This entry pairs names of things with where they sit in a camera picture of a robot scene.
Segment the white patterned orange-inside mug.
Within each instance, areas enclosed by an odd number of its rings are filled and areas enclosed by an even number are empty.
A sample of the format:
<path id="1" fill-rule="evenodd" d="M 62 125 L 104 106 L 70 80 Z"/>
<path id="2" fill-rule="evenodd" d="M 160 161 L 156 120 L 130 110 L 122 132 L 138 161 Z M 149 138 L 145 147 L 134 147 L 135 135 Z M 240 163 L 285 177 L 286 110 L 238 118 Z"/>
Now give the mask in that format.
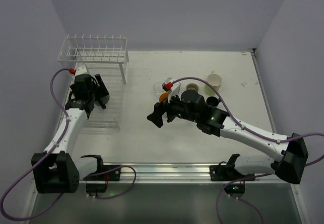
<path id="1" fill-rule="evenodd" d="M 168 100 L 168 97 L 169 97 L 169 93 L 168 93 L 168 92 L 163 93 L 163 94 L 159 97 L 159 102 L 163 102 L 163 101 L 165 101 L 165 100 Z"/>

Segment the navy patterned cup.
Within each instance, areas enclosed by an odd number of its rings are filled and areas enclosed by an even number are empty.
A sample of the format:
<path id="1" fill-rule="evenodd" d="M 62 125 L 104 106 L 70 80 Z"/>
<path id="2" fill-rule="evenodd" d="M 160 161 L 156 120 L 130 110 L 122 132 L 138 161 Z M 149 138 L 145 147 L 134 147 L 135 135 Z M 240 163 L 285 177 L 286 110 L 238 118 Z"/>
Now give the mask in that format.
<path id="1" fill-rule="evenodd" d="M 217 97 L 214 97 L 214 96 L 210 96 L 206 99 L 206 103 L 209 105 L 209 106 L 212 106 L 212 107 L 217 107 L 219 105 L 219 99 Z"/>

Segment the speckled beige bowl cup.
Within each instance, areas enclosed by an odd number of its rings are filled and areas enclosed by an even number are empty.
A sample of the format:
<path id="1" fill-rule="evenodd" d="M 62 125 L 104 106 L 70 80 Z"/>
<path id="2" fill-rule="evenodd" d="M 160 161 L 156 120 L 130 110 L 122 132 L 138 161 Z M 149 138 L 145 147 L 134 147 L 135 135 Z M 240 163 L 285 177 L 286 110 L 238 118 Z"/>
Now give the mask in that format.
<path id="1" fill-rule="evenodd" d="M 186 85 L 186 89 L 185 90 L 194 90 L 196 92 L 198 92 L 199 90 L 199 86 L 195 83 L 189 83 Z"/>

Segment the clear drinking glass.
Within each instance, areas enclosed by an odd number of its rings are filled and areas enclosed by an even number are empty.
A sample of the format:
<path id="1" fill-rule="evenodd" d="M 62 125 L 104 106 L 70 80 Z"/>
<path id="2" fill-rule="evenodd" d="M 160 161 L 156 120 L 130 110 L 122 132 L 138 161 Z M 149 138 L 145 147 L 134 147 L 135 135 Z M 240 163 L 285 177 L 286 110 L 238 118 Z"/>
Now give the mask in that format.
<path id="1" fill-rule="evenodd" d="M 153 91 L 155 96 L 159 97 L 160 95 L 162 95 L 165 90 L 163 89 L 163 84 L 161 82 L 157 82 L 153 85 Z"/>

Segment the yellow green mug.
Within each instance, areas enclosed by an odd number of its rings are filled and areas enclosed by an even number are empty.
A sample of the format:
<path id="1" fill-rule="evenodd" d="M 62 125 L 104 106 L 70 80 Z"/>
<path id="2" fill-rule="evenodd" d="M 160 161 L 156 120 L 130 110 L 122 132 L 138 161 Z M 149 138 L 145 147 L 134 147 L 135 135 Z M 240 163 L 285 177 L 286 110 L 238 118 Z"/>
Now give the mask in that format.
<path id="1" fill-rule="evenodd" d="M 223 79 L 214 70 L 206 77 L 206 82 L 212 87 L 205 85 L 205 92 L 207 95 L 215 95 L 215 91 L 218 91 L 223 83 Z"/>

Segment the dark green mug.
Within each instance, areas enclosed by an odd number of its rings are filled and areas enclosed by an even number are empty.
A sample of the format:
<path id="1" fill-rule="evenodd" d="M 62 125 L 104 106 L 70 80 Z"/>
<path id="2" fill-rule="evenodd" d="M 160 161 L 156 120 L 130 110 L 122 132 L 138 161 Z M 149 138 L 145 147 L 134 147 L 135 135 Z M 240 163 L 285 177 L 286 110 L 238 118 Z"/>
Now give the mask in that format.
<path id="1" fill-rule="evenodd" d="M 105 95 L 103 97 L 97 98 L 95 100 L 95 105 L 100 106 L 102 109 L 106 109 L 106 105 L 110 100 L 110 95 Z"/>

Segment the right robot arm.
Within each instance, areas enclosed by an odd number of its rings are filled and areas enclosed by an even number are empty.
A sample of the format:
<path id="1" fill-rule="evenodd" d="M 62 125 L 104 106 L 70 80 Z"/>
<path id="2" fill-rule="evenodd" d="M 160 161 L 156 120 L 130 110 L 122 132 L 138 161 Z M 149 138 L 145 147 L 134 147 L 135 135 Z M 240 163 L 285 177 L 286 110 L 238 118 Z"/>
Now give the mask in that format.
<path id="1" fill-rule="evenodd" d="M 303 139 L 274 134 L 248 125 L 230 117 L 229 113 L 216 107 L 194 90 L 187 90 L 157 102 L 147 119 L 157 127 L 175 118 L 196 123 L 205 134 L 228 138 L 243 143 L 261 152 L 259 156 L 244 157 L 233 154 L 220 166 L 211 167 L 216 175 L 213 180 L 236 180 L 255 178 L 257 174 L 274 174 L 288 183 L 299 184 L 308 159 L 308 150 Z"/>

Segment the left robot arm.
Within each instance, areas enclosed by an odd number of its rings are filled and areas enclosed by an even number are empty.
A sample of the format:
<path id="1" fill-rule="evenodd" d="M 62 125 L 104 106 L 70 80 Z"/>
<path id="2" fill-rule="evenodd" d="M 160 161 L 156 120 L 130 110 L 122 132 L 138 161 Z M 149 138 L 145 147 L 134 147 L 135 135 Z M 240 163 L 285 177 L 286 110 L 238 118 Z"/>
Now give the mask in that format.
<path id="1" fill-rule="evenodd" d="M 31 158 L 36 189 L 41 194 L 75 193 L 80 180 L 103 171 L 100 155 L 85 155 L 74 161 L 70 154 L 94 107 L 106 108 L 109 92 L 99 74 L 76 75 L 70 88 L 55 136 L 42 153 Z"/>

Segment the aluminium mounting rail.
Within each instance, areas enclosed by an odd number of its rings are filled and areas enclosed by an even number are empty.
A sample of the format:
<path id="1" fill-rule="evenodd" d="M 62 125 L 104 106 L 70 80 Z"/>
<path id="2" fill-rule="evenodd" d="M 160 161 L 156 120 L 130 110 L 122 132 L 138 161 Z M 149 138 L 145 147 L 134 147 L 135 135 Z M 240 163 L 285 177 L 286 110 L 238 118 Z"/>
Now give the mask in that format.
<path id="1" fill-rule="evenodd" d="M 68 187 L 73 188 L 78 185 L 80 180 L 79 167 L 80 162 L 54 163 L 52 166 L 39 166 L 34 169 L 33 175 L 36 184 L 45 184 L 49 190 L 46 193 L 52 193 L 54 188 Z M 127 177 L 133 177 L 136 180 L 145 180 L 148 182 L 162 181 L 196 181 L 198 179 L 210 179 L 210 164 L 137 164 L 134 166 L 121 165 L 120 180 Z M 251 177 L 238 179 L 247 181 Z"/>

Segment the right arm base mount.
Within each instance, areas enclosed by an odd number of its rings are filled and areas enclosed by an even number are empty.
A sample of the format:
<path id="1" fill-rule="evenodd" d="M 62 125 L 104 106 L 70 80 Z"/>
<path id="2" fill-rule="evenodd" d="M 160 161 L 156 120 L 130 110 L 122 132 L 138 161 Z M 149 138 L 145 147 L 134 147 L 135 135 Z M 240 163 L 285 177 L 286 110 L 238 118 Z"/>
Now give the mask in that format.
<path id="1" fill-rule="evenodd" d="M 248 181 L 255 181 L 254 174 L 244 175 L 235 170 L 235 163 L 240 154 L 233 154 L 227 162 L 222 161 L 216 165 L 209 166 L 211 181 L 233 181 L 244 177 L 251 177 Z M 242 197 L 245 193 L 245 180 L 232 183 L 224 189 L 224 192 L 230 196 Z"/>

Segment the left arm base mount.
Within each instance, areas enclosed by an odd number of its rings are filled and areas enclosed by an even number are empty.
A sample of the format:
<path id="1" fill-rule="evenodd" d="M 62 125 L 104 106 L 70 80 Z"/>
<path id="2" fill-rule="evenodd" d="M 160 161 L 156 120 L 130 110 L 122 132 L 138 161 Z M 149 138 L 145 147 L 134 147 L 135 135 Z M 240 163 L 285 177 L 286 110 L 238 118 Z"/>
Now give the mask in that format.
<path id="1" fill-rule="evenodd" d="M 100 155 L 83 155 L 79 167 L 80 180 L 86 182 L 89 197 L 99 198 L 105 193 L 109 181 L 120 180 L 121 165 L 105 165 Z"/>

